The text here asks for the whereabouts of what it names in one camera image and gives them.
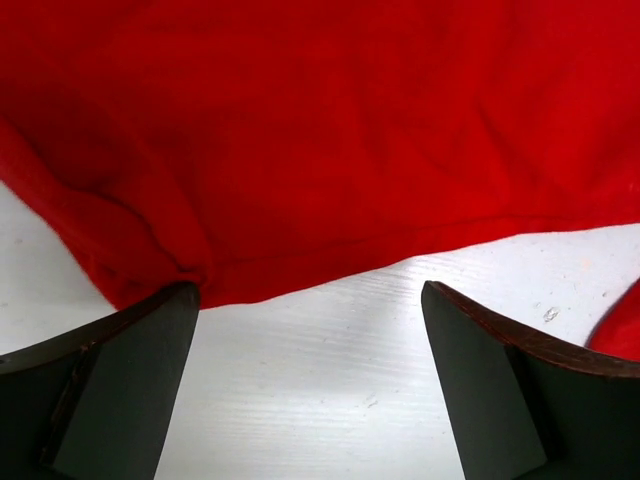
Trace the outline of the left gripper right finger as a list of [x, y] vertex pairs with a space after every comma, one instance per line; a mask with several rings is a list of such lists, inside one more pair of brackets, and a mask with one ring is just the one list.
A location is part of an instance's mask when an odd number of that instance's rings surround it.
[[468, 479], [636, 479], [639, 365], [428, 281], [426, 331]]

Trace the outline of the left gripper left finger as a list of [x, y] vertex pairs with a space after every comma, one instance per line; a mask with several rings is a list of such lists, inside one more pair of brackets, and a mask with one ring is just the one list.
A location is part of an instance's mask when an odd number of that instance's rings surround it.
[[2, 478], [154, 478], [199, 309], [179, 283], [2, 355]]

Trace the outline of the red t shirt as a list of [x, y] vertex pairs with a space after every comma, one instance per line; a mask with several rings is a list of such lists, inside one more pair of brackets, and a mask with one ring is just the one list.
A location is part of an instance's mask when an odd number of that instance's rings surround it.
[[635, 1], [5, 1], [1, 178], [118, 308], [639, 219]]

